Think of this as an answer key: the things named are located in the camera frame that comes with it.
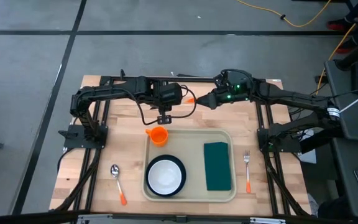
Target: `spoon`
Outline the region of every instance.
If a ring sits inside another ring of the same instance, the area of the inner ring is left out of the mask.
[[[119,190],[119,196],[121,198],[121,204],[122,205],[126,205],[127,204],[127,200],[125,199],[124,193],[121,190],[121,186],[119,185],[119,181],[118,181],[118,175],[119,175],[119,168],[116,164],[113,164],[110,168],[110,173],[113,177],[113,179],[117,180],[117,185],[118,185],[118,190]]]

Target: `wooden tabletop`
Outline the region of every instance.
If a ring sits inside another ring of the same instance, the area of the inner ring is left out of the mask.
[[[98,86],[100,76],[85,75],[82,86]],[[268,80],[282,87],[280,80]],[[181,83],[201,96],[214,88],[213,83]],[[169,114],[178,116],[191,111],[193,105],[174,106]],[[104,103],[101,103],[99,118],[102,116]],[[143,105],[146,122],[154,120],[158,111],[149,110]],[[267,124],[264,107],[264,121]],[[290,121],[286,106],[272,106],[273,120],[276,123]],[[92,212],[103,213],[147,213],[147,214],[183,214],[183,215],[272,215],[269,188],[265,171],[264,158],[259,151],[256,130],[259,127],[254,103],[248,101],[220,106],[216,110],[197,106],[194,114],[188,118],[173,119],[167,128],[220,128],[232,137],[234,146],[234,163],[236,168],[237,194],[226,203],[171,203],[151,202],[142,194],[142,175],[144,160],[145,129],[140,119],[136,104],[127,99],[111,101],[106,147],[102,150],[96,185],[94,189]],[[252,193],[246,192],[246,169],[243,160],[245,150],[250,151],[250,182]],[[50,208],[59,206],[78,182],[84,149],[74,149],[62,160],[53,191]],[[295,200],[310,213],[305,182],[298,160],[290,153],[281,153],[285,184]],[[120,184],[127,199],[122,206],[117,183],[110,175],[112,164],[120,167]],[[276,188],[279,212],[283,213],[280,191]],[[85,207],[88,186],[84,187],[80,208]]]

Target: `green napkin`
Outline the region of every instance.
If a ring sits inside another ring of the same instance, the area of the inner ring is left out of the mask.
[[[204,161],[207,190],[231,190],[227,143],[205,143]]]

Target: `silver fork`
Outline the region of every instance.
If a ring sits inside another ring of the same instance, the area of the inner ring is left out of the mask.
[[[244,154],[244,162],[246,163],[246,167],[247,167],[247,193],[251,193],[251,184],[249,182],[249,150],[246,150],[245,154]]]

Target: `beige tray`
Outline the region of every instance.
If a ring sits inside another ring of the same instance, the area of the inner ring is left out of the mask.
[[[205,180],[204,143],[228,144],[231,170],[231,190],[208,191]],[[147,187],[147,165],[157,156],[169,154],[182,161],[186,169],[186,182],[179,193],[172,197],[160,197]],[[157,202],[228,202],[237,192],[234,170],[233,146],[230,135],[221,129],[168,129],[168,141],[164,147],[156,147],[147,136],[145,143],[142,191],[144,196]]]

